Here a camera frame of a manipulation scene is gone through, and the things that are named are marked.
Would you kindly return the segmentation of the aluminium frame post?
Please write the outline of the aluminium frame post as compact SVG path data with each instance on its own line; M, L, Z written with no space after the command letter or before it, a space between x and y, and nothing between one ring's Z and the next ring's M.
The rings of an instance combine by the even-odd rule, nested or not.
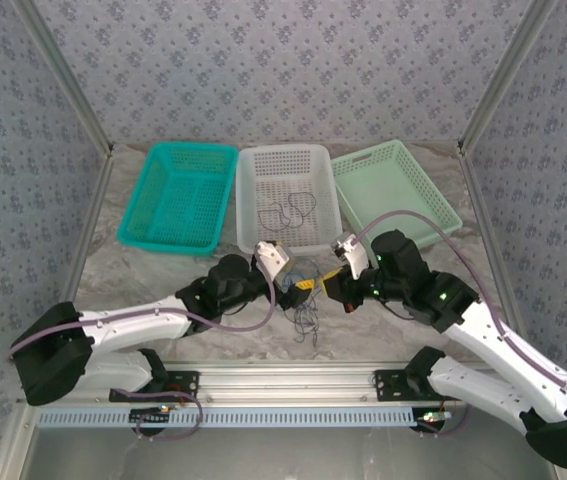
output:
M558 0L530 0L458 140L461 156L467 156L476 146L557 3Z
M34 0L10 0L89 137L109 155L111 142Z

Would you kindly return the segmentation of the grey metal bottom panel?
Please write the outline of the grey metal bottom panel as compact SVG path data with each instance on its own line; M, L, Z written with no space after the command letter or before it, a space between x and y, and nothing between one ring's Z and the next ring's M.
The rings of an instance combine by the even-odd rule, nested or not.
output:
M144 442L80 417L49 425L20 407L0 480L567 480L508 426L473 410L449 435L398 427L203 428Z

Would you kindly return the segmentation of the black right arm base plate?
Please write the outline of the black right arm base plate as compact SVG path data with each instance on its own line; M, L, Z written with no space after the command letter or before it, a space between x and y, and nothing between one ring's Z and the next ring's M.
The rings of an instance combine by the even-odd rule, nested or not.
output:
M373 385L379 402L435 401L444 396L433 390L425 378L410 376L404 369L376 370Z

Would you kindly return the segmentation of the light green plastic basket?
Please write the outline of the light green plastic basket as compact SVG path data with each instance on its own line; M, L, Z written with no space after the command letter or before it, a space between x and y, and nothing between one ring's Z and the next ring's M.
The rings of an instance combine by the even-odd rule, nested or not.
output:
M463 222L407 147L391 140L332 160L339 206L359 233L377 217L409 210L446 235Z

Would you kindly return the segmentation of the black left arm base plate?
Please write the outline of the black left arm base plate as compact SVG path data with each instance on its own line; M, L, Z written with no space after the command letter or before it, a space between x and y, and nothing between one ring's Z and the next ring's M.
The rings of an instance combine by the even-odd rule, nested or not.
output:
M199 388L199 373L191 370L167 371L131 393L111 389L108 400L123 402L193 403Z

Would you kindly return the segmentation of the white plastic basket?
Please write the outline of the white plastic basket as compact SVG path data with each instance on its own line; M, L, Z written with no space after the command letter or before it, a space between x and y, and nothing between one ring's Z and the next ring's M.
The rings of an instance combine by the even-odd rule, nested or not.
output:
M330 249L342 222L329 151L317 144L243 149L235 172L238 247L275 240L295 255Z

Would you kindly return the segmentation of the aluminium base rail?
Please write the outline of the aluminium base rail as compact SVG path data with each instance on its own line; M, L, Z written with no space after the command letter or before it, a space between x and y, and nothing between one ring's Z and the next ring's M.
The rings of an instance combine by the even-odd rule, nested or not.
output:
M407 363L375 361L172 361L199 373L206 406L367 406L377 401L373 373Z

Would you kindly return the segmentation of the aluminium table side rail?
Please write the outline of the aluminium table side rail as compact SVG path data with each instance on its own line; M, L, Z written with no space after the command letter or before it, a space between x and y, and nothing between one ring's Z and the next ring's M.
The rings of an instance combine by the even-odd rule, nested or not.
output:
M81 275L88 257L88 250L104 200L112 172L112 150L106 152L102 167L97 177L96 186L91 197L75 253L69 265L69 274L61 289L59 299L72 301L78 291Z
M470 158L459 149L460 166L467 184L469 196L475 211L475 216L483 238L487 258L489 260L492 277L498 292L500 304L504 311L504 317L508 325L512 327L524 339L529 335L523 322L520 310L514 296L514 291L509 280L505 262L497 241L487 205L482 196L478 177Z

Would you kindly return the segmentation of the teal plastic basket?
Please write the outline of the teal plastic basket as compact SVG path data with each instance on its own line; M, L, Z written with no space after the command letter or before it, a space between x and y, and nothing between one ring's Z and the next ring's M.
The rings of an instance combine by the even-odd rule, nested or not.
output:
M128 247L208 257L216 249L239 151L229 145L152 146L117 231Z

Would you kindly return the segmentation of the small black controller board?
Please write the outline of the small black controller board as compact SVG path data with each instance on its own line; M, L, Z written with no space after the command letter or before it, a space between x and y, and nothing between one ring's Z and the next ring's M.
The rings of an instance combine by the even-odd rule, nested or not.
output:
M415 413L415 420L419 425L437 426L441 428L454 414L448 410L423 410Z
M132 423L167 423L170 411L162 407L132 409L128 414L128 422Z

